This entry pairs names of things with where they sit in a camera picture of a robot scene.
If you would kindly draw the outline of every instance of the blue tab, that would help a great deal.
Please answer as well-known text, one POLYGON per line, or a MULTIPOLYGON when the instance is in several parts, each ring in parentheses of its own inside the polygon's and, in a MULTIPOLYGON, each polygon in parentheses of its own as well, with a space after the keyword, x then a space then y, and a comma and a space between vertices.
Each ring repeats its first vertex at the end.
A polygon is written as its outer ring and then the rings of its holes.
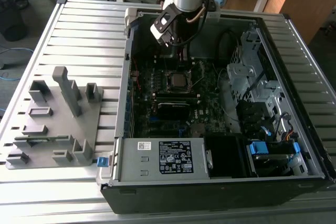
POLYGON ((301 152, 299 143, 294 142, 294 143, 293 143, 293 147, 294 147, 295 153, 299 153, 299 152, 301 152))
POLYGON ((108 157, 98 157, 97 167, 109 167, 109 158, 108 157))
POLYGON ((268 154, 266 142, 255 141, 250 144, 251 154, 268 154))

